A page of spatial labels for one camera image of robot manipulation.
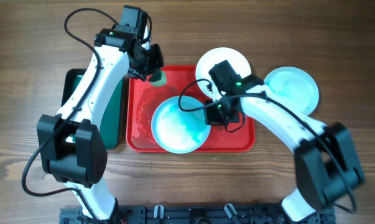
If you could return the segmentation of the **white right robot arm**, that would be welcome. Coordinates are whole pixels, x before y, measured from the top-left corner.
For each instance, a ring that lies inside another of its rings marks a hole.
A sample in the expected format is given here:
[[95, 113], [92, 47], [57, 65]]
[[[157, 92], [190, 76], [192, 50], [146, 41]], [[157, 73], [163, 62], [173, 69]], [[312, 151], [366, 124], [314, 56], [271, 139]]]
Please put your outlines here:
[[275, 134], [293, 153], [297, 188], [280, 203], [290, 222], [301, 222], [337, 206], [348, 195], [357, 210], [353, 190], [364, 183], [353, 138], [341, 123], [331, 126], [284, 103], [255, 75], [231, 72], [205, 77], [213, 99], [206, 103], [210, 122], [229, 121], [236, 111], [255, 119]]

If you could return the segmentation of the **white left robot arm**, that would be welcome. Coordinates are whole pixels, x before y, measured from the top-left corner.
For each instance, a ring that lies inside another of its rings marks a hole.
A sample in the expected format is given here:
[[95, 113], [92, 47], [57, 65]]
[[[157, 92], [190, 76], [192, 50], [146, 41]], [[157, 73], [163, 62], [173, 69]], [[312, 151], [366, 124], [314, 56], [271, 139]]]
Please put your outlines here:
[[118, 201], [103, 178], [108, 153], [100, 135], [101, 121], [124, 76], [146, 81], [164, 65], [160, 47], [151, 45], [150, 28], [103, 29], [92, 46], [93, 56], [81, 81], [56, 115], [37, 123], [45, 173], [65, 184], [89, 223], [119, 223]]

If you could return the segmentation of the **green sponge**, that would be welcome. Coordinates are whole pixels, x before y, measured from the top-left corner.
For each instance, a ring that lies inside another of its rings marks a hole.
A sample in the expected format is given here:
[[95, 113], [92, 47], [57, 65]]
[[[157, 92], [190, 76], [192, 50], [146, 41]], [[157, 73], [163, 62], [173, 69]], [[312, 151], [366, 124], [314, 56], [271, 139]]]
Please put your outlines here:
[[162, 70], [158, 70], [149, 77], [148, 81], [152, 86], [162, 86], [167, 83], [166, 74]]

